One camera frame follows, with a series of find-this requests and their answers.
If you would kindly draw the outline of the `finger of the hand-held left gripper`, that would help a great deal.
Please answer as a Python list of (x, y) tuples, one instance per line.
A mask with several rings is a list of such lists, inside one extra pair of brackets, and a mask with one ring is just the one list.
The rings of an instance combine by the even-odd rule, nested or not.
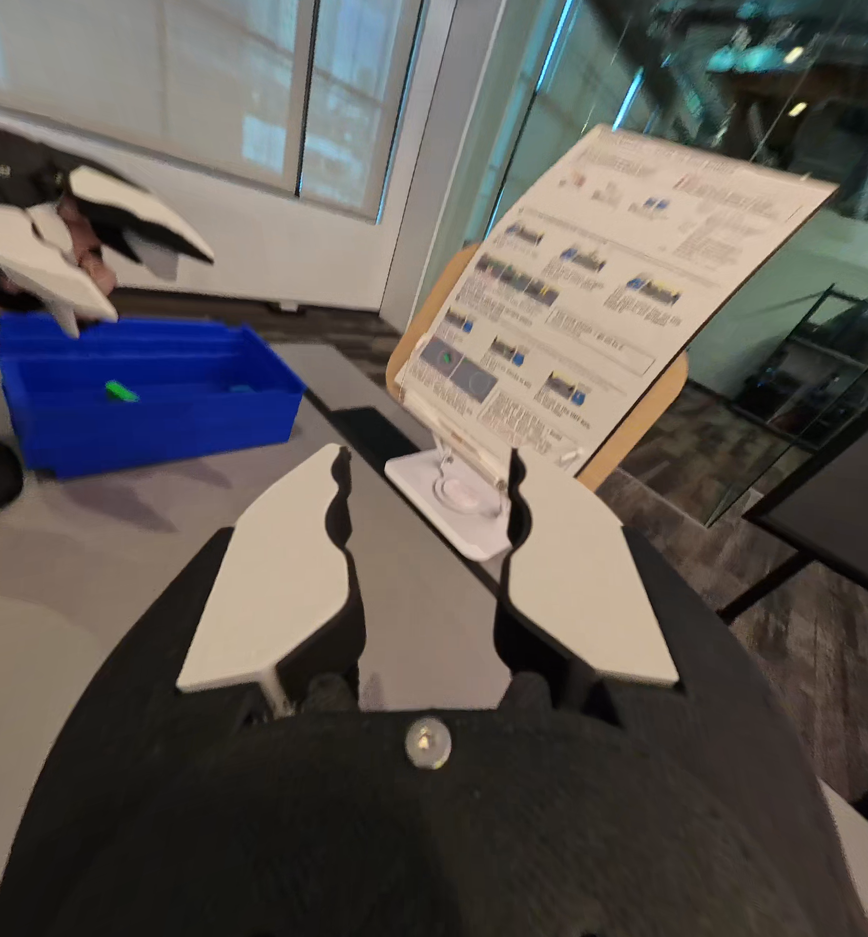
[(67, 172), (67, 198), (100, 243), (162, 280), (183, 258), (213, 265), (207, 241), (152, 192), (95, 165)]
[(23, 295), (35, 301), (31, 309), (46, 308), (72, 338), (80, 335), (80, 321), (118, 321), (105, 292), (77, 263), (69, 235), (52, 244), (28, 211), (0, 204), (0, 306), (16, 311)]

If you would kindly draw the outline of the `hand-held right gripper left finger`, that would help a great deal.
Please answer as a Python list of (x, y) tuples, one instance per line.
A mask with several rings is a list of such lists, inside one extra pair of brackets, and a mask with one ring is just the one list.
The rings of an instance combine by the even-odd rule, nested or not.
[(180, 692), (255, 684), (285, 714), (314, 677), (358, 667), (367, 628), (348, 548), (350, 493), (351, 453), (330, 443), (244, 510), (186, 651)]

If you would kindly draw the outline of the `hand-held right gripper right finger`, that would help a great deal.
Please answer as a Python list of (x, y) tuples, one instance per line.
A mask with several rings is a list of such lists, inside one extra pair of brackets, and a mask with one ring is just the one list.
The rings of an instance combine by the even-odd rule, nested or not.
[(511, 675), (541, 676), (555, 707), (589, 707), (605, 679), (676, 690), (678, 668), (617, 516), (531, 450), (513, 451), (508, 496), (493, 637)]

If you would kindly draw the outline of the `blue plastic bin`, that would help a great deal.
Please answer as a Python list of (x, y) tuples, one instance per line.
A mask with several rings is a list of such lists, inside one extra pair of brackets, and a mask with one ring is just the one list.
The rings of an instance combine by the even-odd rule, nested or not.
[[(307, 390), (249, 327), (173, 319), (71, 338), (48, 314), (6, 313), (0, 372), (23, 461), (60, 479), (284, 443)], [(141, 401), (109, 401), (111, 380)]]

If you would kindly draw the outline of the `person's left hand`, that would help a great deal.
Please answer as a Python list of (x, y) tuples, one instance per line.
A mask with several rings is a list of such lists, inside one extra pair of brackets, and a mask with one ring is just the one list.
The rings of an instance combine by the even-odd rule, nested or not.
[(68, 231), (76, 264), (93, 280), (101, 293), (111, 295), (116, 276), (103, 257), (102, 243), (76, 200), (65, 195), (57, 205), (57, 214)]

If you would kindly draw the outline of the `large glass window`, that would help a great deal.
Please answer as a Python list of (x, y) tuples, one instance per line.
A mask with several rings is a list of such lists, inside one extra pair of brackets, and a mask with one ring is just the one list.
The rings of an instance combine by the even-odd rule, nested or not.
[(377, 221), (417, 1), (0, 1), (0, 109)]

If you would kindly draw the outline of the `printed instruction board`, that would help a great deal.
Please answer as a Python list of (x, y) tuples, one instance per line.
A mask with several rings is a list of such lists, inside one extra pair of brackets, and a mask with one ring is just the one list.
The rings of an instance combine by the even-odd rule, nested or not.
[(600, 124), (476, 247), (396, 378), (495, 486), (577, 476), (837, 185)]

